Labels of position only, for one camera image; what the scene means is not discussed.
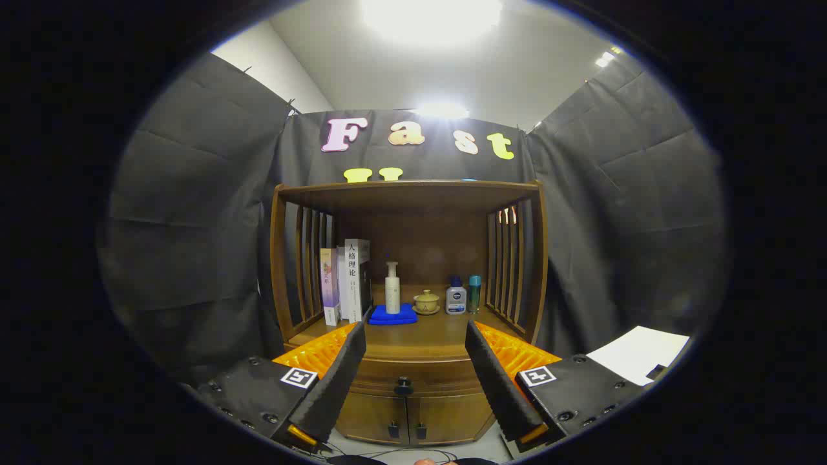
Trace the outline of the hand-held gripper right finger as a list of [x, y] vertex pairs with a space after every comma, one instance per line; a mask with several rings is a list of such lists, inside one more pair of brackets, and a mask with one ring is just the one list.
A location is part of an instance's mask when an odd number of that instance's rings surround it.
[[465, 348], [505, 440], [519, 452], [577, 435], [644, 393], [585, 355], [561, 358], [478, 321]]

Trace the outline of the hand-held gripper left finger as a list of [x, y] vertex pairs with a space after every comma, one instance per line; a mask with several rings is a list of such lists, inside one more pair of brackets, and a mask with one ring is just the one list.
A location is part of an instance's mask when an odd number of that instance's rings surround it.
[[249, 356], [194, 391], [257, 435], [316, 453], [339, 419], [365, 351], [364, 323], [349, 324], [273, 360]]

